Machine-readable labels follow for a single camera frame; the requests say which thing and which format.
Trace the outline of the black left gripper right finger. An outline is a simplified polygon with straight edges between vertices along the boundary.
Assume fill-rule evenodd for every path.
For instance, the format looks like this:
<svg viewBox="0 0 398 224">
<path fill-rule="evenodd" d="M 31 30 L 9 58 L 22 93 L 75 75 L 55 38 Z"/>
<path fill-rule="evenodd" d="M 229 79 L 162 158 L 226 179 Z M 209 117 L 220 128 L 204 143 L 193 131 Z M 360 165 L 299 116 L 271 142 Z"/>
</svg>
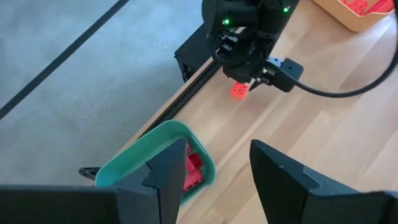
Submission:
<svg viewBox="0 0 398 224">
<path fill-rule="evenodd" d="M 269 223 L 385 223 L 386 198 L 361 193 L 260 140 L 251 141 L 254 183 Z"/>
</svg>

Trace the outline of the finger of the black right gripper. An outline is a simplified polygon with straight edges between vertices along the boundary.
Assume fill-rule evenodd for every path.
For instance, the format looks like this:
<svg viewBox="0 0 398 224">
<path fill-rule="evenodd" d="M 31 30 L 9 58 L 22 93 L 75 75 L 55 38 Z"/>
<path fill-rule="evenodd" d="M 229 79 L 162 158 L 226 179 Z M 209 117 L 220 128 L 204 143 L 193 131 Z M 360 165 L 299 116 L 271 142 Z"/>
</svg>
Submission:
<svg viewBox="0 0 398 224">
<path fill-rule="evenodd" d="M 255 88 L 257 88 L 259 85 L 264 83 L 264 79 L 263 78 L 256 78 L 255 81 L 252 83 L 252 85 L 250 86 L 249 90 L 252 91 Z"/>
</svg>

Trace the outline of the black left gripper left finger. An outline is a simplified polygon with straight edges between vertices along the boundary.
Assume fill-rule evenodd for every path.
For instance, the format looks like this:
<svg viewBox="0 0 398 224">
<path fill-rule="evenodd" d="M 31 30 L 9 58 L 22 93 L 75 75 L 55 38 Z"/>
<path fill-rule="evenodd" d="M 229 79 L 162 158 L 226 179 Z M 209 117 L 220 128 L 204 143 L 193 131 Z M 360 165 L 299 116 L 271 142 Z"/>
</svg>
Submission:
<svg viewBox="0 0 398 224">
<path fill-rule="evenodd" d="M 113 184 L 120 223 L 175 223 L 186 176 L 187 141 L 180 138 Z"/>
</svg>

